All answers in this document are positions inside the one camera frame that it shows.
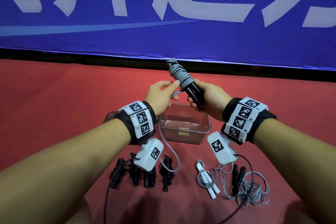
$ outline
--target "light blue stripe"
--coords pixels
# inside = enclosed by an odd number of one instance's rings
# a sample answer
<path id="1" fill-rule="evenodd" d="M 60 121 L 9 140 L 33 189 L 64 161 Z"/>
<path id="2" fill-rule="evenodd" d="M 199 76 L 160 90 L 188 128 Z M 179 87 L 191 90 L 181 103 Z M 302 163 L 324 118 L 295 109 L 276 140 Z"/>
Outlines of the light blue stripe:
<path id="1" fill-rule="evenodd" d="M 89 31 L 100 31 L 100 30 L 114 30 L 114 29 L 123 29 L 123 28 L 141 28 L 141 27 L 186 23 L 186 22 L 193 22 L 193 21 L 197 21 L 197 20 L 160 21 L 160 22 L 107 24 L 107 25 L 0 26 L 0 36 L 47 35 L 47 34 L 89 32 Z"/>

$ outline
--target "person's left hand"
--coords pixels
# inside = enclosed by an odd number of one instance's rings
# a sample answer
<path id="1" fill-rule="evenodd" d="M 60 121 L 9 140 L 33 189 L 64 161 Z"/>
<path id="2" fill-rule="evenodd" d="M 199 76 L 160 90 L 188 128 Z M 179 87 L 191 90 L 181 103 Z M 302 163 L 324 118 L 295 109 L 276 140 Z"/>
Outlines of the person's left hand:
<path id="1" fill-rule="evenodd" d="M 180 85 L 179 80 L 175 82 L 160 81 L 149 87 L 145 101 L 153 108 L 155 115 L 161 115 L 167 107 L 171 106 L 170 96 Z"/>

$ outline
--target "person's right hand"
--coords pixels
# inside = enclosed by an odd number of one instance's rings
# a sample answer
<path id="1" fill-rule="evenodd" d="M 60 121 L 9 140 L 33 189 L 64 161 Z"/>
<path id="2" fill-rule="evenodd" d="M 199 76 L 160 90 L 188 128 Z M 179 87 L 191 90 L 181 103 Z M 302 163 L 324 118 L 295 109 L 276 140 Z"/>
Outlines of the person's right hand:
<path id="1" fill-rule="evenodd" d="M 195 79 L 195 84 L 204 91 L 204 110 L 199 110 L 191 97 L 188 97 L 190 106 L 196 111 L 205 111 L 216 120 L 223 121 L 223 111 L 232 97 L 219 86 L 202 82 L 199 79 Z"/>

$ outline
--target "person's left arm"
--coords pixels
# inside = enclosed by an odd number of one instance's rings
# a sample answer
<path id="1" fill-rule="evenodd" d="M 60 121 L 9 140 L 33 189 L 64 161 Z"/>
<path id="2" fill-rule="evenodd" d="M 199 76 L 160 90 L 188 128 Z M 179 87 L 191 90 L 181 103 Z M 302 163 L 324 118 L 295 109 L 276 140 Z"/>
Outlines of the person's left arm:
<path id="1" fill-rule="evenodd" d="M 158 82 L 145 101 L 158 116 L 171 104 L 179 82 Z M 42 150 L 0 172 L 0 223 L 60 223 L 130 143 L 122 121 L 113 119 Z"/>

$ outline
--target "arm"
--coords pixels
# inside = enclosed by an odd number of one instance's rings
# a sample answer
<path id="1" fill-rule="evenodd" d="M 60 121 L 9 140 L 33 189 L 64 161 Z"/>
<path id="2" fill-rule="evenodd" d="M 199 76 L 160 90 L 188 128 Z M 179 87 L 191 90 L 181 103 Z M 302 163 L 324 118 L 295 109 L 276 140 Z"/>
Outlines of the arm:
<path id="1" fill-rule="evenodd" d="M 204 111 L 223 121 L 222 114 L 231 97 L 219 86 L 197 79 L 195 83 L 204 90 Z M 199 111 L 191 98 L 188 101 Z M 336 147 L 274 119 L 262 122 L 253 142 L 317 217 L 336 223 Z"/>
<path id="2" fill-rule="evenodd" d="M 158 82 L 146 101 L 160 115 L 179 82 Z M 0 172 L 1 223 L 60 223 L 129 144 L 130 134 L 115 119 L 42 150 Z"/>

